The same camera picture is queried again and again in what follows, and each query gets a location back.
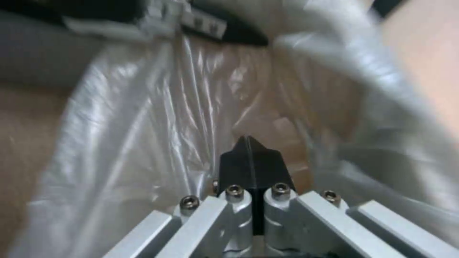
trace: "hex socket bolt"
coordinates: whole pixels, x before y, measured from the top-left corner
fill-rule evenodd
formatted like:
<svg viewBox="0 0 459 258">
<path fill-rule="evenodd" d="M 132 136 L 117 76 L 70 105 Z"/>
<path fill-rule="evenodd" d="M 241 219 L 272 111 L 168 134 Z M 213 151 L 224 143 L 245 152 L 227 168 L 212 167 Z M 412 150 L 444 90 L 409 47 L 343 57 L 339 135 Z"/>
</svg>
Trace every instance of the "hex socket bolt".
<svg viewBox="0 0 459 258">
<path fill-rule="evenodd" d="M 212 181 L 212 191 L 216 195 L 218 194 L 218 180 Z"/>
<path fill-rule="evenodd" d="M 325 190 L 322 192 L 322 197 L 325 198 L 329 203 L 335 205 L 336 207 L 340 206 L 341 196 L 331 190 Z"/>
<path fill-rule="evenodd" d="M 225 190 L 226 200 L 228 202 L 236 203 L 244 199 L 244 188 L 239 185 L 230 185 Z"/>
<path fill-rule="evenodd" d="M 276 201 L 288 201 L 290 199 L 290 187 L 284 183 L 277 183 L 271 187 L 273 199 Z"/>
<path fill-rule="evenodd" d="M 188 195 L 180 200 L 180 213 L 184 216 L 191 216 L 199 207 L 199 199 L 194 195 Z"/>
</svg>

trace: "gray surface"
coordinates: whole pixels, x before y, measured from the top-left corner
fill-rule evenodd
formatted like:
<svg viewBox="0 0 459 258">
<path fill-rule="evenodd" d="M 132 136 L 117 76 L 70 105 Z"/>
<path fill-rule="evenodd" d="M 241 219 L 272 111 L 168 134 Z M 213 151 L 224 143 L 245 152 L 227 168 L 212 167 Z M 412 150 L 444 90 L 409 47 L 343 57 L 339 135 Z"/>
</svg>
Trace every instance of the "gray surface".
<svg viewBox="0 0 459 258">
<path fill-rule="evenodd" d="M 236 230 L 232 207 L 209 196 L 158 253 L 157 258 L 221 257 Z"/>
<path fill-rule="evenodd" d="M 376 201 L 346 212 L 407 257 L 459 257 L 459 251 Z"/>
<path fill-rule="evenodd" d="M 103 40 L 0 11 L 0 80 L 74 87 Z"/>
<path fill-rule="evenodd" d="M 180 228 L 178 218 L 153 211 L 116 244 L 103 258 L 151 258 Z"/>
</svg>

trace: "white plastic sheet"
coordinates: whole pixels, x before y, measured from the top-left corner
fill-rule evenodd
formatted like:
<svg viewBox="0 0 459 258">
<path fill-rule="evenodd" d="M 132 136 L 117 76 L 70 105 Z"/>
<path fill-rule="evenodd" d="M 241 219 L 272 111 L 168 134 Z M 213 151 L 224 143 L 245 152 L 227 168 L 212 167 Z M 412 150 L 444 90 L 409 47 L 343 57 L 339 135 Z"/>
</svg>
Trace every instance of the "white plastic sheet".
<svg viewBox="0 0 459 258">
<path fill-rule="evenodd" d="M 268 48 L 178 34 L 112 44 L 67 106 L 10 256 L 103 256 L 151 210 L 204 197 L 241 135 L 300 193 L 375 199 L 459 246 L 457 151 L 352 0 L 222 0 Z"/>
</svg>

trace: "black object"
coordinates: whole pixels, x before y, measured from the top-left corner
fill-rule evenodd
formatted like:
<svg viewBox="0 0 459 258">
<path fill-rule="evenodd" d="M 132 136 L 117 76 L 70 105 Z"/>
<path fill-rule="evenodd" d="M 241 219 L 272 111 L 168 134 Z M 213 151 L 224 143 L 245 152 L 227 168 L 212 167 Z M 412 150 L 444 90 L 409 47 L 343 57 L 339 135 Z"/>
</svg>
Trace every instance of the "black object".
<svg viewBox="0 0 459 258">
<path fill-rule="evenodd" d="M 371 8 L 375 10 L 381 18 L 386 18 L 392 10 L 404 0 L 375 0 Z"/>
<path fill-rule="evenodd" d="M 205 0 L 194 0 L 191 2 L 191 6 L 197 10 L 203 11 L 211 16 L 226 21 L 227 27 L 221 40 L 210 37 L 205 33 L 194 31 L 187 27 L 183 27 L 184 31 L 192 32 L 202 37 L 213 39 L 222 43 L 248 44 L 257 46 L 268 45 L 269 41 L 266 35 L 252 27 L 249 23 L 244 22 L 239 17 L 228 12 L 226 9 L 209 3 L 209 1 Z"/>
<path fill-rule="evenodd" d="M 0 1 L 0 9 L 65 27 L 62 16 L 58 12 L 31 0 L 2 0 Z"/>
<path fill-rule="evenodd" d="M 276 183 L 295 187 L 279 151 L 264 147 L 251 136 L 240 137 L 233 150 L 220 156 L 218 195 L 240 185 L 252 195 L 253 234 L 263 235 L 263 194 Z"/>
</svg>

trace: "wrinkled plastic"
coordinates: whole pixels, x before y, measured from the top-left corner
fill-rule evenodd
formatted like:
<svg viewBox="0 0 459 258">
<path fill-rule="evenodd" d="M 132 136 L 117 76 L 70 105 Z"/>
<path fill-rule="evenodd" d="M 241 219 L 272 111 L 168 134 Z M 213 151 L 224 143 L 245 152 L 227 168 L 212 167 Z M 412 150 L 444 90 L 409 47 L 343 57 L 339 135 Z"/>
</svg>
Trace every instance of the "wrinkled plastic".
<svg viewBox="0 0 459 258">
<path fill-rule="evenodd" d="M 112 44 L 70 99 L 11 257 L 103 256 L 151 210 L 204 198 L 241 135 L 300 193 L 375 199 L 459 246 L 457 151 L 352 0 L 231 0 L 269 48 Z"/>
</svg>

